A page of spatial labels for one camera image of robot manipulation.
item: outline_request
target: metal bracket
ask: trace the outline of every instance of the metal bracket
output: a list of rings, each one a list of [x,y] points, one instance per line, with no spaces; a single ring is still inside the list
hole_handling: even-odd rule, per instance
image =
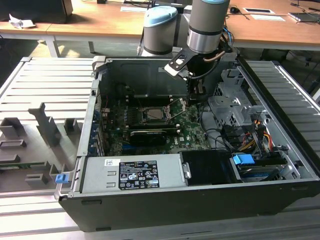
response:
[[[92,70],[93,72],[97,73],[100,72],[106,63],[106,56],[94,56],[92,60]]]

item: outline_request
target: floor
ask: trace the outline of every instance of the floor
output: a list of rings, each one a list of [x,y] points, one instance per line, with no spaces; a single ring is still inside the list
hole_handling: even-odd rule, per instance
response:
[[[94,42],[96,53],[89,52],[89,45],[82,41],[58,41],[61,57],[64,58],[93,58],[96,55],[108,57],[135,56],[137,53],[136,43],[124,44],[114,42]],[[259,60],[262,49],[241,48],[241,54],[248,60]],[[271,51],[269,55],[278,59],[279,52]],[[0,39],[0,84],[8,78],[14,67],[22,57],[49,58],[50,52],[46,43],[41,40]],[[281,65],[296,79],[305,89],[320,76],[319,52],[290,51],[286,60]]]

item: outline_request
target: sticker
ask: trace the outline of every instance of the sticker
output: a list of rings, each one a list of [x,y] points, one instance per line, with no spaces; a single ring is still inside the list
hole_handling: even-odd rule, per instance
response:
[[[160,187],[157,161],[131,161],[118,164],[120,190]]]
[[[104,160],[104,166],[119,166],[121,159],[105,159]]]

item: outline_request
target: table leg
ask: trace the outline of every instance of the table leg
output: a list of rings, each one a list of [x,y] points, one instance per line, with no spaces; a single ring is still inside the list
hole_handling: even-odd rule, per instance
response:
[[[94,42],[93,41],[89,41],[89,49],[90,49],[90,53],[94,54],[95,51],[95,46],[94,46]]]
[[[52,58],[60,58],[60,52],[57,45],[57,42],[54,40],[46,40],[46,45],[49,48],[50,54]]]

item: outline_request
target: paper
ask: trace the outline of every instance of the paper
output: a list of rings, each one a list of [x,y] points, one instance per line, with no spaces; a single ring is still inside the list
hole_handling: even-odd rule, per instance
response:
[[[286,21],[280,16],[257,15],[257,14],[251,14],[250,16],[253,17],[255,20],[269,20],[269,21],[282,21],[282,22]]]
[[[31,20],[20,20],[13,17],[11,14],[9,14],[9,16],[9,23],[17,29],[32,28],[36,26]]]
[[[147,9],[145,7],[122,6],[120,11],[121,12],[145,13],[147,11]]]

